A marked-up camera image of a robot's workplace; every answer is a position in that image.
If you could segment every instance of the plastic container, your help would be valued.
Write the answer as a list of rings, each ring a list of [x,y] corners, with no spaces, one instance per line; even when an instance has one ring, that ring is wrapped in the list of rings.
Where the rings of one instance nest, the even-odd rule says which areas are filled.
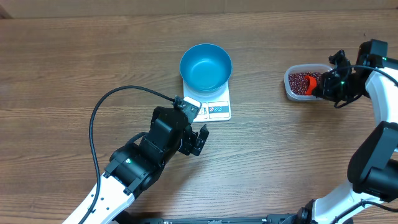
[[[332,70],[329,65],[324,64],[303,64],[303,65],[294,65],[291,66],[285,73],[285,89],[287,98],[293,101],[308,101],[308,100],[322,100],[321,98],[317,98],[316,96],[306,96],[306,95],[297,95],[292,92],[289,85],[289,74],[292,73],[300,73],[300,72],[328,72]]]

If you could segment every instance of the white container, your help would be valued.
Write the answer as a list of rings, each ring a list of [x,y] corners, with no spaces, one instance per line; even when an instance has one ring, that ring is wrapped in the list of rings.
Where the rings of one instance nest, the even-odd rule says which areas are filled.
[[[306,96],[306,95],[297,95],[292,92],[289,85],[289,74],[300,73],[300,72],[328,72],[332,70],[329,65],[324,64],[303,64],[303,65],[294,65],[291,66],[285,73],[285,89],[287,98],[293,101],[308,101],[308,100],[321,100],[321,98],[317,98],[316,96]]]

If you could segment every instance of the tabletop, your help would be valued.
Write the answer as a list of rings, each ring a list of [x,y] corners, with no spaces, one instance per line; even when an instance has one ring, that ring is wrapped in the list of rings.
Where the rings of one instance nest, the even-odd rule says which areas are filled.
[[[398,58],[397,10],[0,20],[0,223],[61,223],[96,182],[88,123],[109,90],[140,85],[182,96],[179,62],[199,43],[233,61],[232,119],[208,123],[199,157],[176,154],[128,208],[164,218],[295,213],[346,180],[348,162],[375,127],[369,99],[336,110],[297,103],[283,76],[293,65],[356,61],[369,39]],[[100,169],[156,106],[137,90],[115,93],[94,124]],[[202,124],[194,124],[199,130]],[[397,203],[389,206],[398,207]],[[370,208],[356,223],[395,223]]]

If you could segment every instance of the bowl rim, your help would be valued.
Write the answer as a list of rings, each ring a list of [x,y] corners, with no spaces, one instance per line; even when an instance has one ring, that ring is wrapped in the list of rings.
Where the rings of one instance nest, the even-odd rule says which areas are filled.
[[[182,76],[182,71],[181,71],[181,64],[182,64],[182,59],[184,58],[184,56],[185,56],[191,49],[193,49],[193,48],[195,48],[195,47],[202,46],[202,45],[211,45],[211,46],[214,46],[214,47],[217,47],[217,48],[221,49],[221,50],[228,56],[229,63],[230,63],[230,65],[231,65],[231,71],[230,71],[230,73],[229,73],[228,78],[226,79],[226,81],[225,81],[222,85],[220,85],[220,86],[218,86],[218,87],[215,87],[215,88],[212,88],[212,89],[208,89],[208,90],[198,90],[198,89],[196,89],[196,88],[191,87],[191,86],[187,83],[187,81],[184,79],[184,77]],[[182,80],[183,80],[190,88],[192,88],[192,89],[194,89],[194,90],[197,90],[197,91],[210,92],[210,91],[215,91],[215,90],[221,88],[221,87],[222,87],[223,85],[225,85],[225,83],[227,83],[228,80],[231,78],[232,72],[233,72],[233,64],[232,64],[232,59],[231,59],[231,57],[229,56],[229,54],[227,53],[227,51],[226,51],[225,49],[223,49],[222,47],[220,47],[219,45],[216,45],[216,44],[211,44],[211,43],[196,44],[196,45],[190,47],[190,48],[182,55],[181,60],[180,60],[180,75],[181,75]]]

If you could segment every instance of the red object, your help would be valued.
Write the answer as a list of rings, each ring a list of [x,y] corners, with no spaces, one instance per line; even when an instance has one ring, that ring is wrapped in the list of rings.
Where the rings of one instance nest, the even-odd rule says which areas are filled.
[[[317,87],[317,79],[309,75],[304,76],[304,79],[310,80],[310,85],[308,86],[308,89],[306,90],[304,95],[312,95],[312,90],[315,89],[315,87]]]

